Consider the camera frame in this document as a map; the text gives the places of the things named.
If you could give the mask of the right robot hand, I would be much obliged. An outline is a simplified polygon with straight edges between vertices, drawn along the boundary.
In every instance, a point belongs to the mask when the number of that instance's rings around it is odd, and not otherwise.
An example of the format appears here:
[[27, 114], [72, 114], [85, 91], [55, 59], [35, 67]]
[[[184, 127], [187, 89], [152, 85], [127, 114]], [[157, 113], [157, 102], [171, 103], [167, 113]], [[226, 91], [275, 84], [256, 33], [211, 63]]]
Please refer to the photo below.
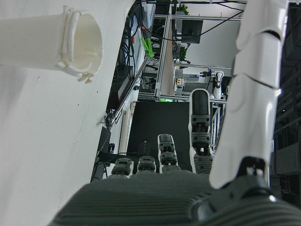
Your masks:
[[172, 166], [83, 186], [52, 226], [298, 226], [301, 211], [265, 181], [287, 21], [286, 0], [250, 0], [241, 19], [233, 81], [209, 174]]

